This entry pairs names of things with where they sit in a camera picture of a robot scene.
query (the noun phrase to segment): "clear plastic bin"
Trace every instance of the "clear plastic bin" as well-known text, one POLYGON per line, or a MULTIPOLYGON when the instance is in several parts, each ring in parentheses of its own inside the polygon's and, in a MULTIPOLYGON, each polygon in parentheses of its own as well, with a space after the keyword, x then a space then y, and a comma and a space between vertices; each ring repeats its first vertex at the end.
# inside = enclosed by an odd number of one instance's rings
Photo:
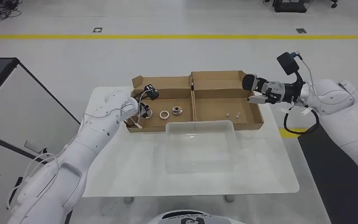
POLYGON ((237 148, 233 123, 169 122, 166 125, 166 169, 169 173, 232 171, 237 148))

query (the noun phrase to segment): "open cardboard box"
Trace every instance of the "open cardboard box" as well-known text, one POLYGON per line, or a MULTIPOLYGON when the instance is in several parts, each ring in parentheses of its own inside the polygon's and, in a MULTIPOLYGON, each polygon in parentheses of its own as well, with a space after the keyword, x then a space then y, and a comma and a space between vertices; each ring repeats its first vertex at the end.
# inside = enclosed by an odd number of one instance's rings
MULTIPOLYGON (((168 122, 193 122, 194 118, 194 103, 193 92, 191 91, 192 78, 191 76, 182 77, 142 77, 137 76, 132 79, 134 90, 131 96, 143 91, 144 86, 152 84, 158 90, 159 97, 155 100, 145 99, 143 103, 149 105, 153 111, 149 119, 140 118, 139 124, 143 127, 139 129, 134 125, 131 119, 128 119, 127 128, 130 132, 165 132, 166 124, 168 122), (180 106, 183 113, 179 116, 172 114, 172 108, 180 106), (159 117, 161 111, 169 112, 169 118, 163 120, 159 117)), ((136 116, 132 117, 134 121, 138 121, 136 116)))
POLYGON ((152 84, 158 90, 159 98, 143 100, 153 110, 153 115, 150 119, 140 118, 142 129, 131 119, 126 121, 127 128, 130 132, 164 132, 168 122, 231 120, 235 130, 260 129, 263 125, 260 108, 247 102, 253 92, 242 88, 245 75, 242 71, 219 71, 192 72, 186 77, 135 77, 131 96, 152 84), (173 115, 174 106, 182 107, 183 113, 173 115), (170 113, 166 120, 159 117, 163 110, 170 113))
POLYGON ((245 75, 242 71, 192 72, 195 120, 231 120, 235 130, 259 129, 263 118, 258 105, 247 102, 253 92, 242 88, 245 75))

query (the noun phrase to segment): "white table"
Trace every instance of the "white table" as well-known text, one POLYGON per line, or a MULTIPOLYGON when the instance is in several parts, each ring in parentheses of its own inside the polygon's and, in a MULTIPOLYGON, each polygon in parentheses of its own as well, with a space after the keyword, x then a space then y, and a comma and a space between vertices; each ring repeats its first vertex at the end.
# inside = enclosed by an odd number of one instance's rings
MULTIPOLYGON (((106 95, 132 87, 94 89, 86 112, 92 114, 106 95)), ((235 195, 295 193, 299 185, 268 105, 260 105, 260 130, 237 131, 238 162, 233 172, 168 174, 163 133, 119 131, 102 150, 88 172, 84 197, 167 195, 235 195)))

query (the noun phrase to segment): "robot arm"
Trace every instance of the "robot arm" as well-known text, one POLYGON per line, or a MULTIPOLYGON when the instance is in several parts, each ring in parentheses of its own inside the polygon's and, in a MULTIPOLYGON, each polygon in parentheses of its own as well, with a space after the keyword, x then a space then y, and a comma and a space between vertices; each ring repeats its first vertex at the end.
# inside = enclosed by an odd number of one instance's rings
MULTIPOLYGON (((247 74, 242 80, 243 88, 262 94, 250 96, 247 99, 248 102, 255 104, 287 102, 291 104, 291 108, 293 106, 309 108, 316 117, 316 125, 310 129, 310 132, 321 124, 335 144, 358 164, 358 137, 356 135, 358 104, 355 103, 358 93, 355 94, 356 88, 346 80, 339 83, 332 80, 303 82, 298 73, 299 66, 294 60, 295 57, 299 57, 305 64, 299 52, 291 54, 286 52, 277 58, 287 75, 296 74, 297 80, 294 83, 272 82, 259 78, 255 74, 247 74)), ((287 112, 284 119, 284 127, 288 132, 308 133, 289 130, 286 126, 288 115, 287 112)))
MULTIPOLYGON (((146 86, 141 97, 145 92, 151 99, 158 97, 151 85, 146 86)), ((12 210, 9 224, 63 223, 84 193, 88 169, 117 132, 120 122, 136 114, 148 116, 150 112, 147 105, 121 91, 112 93, 105 101, 89 115, 56 160, 24 180, 24 187, 18 197, 14 197, 18 205, 12 210)))

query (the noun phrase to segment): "cardboard lid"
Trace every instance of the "cardboard lid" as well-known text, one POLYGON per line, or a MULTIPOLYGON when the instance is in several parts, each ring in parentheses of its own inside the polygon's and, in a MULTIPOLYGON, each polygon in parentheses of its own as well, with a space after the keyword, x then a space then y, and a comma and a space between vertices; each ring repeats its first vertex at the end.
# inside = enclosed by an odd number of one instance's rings
POLYGON ((243 71, 192 72, 195 90, 242 89, 243 71))
POLYGON ((144 86, 152 84, 157 90, 162 89, 190 89, 192 78, 190 76, 179 77, 143 77, 137 76, 132 79, 135 90, 142 90, 144 86))

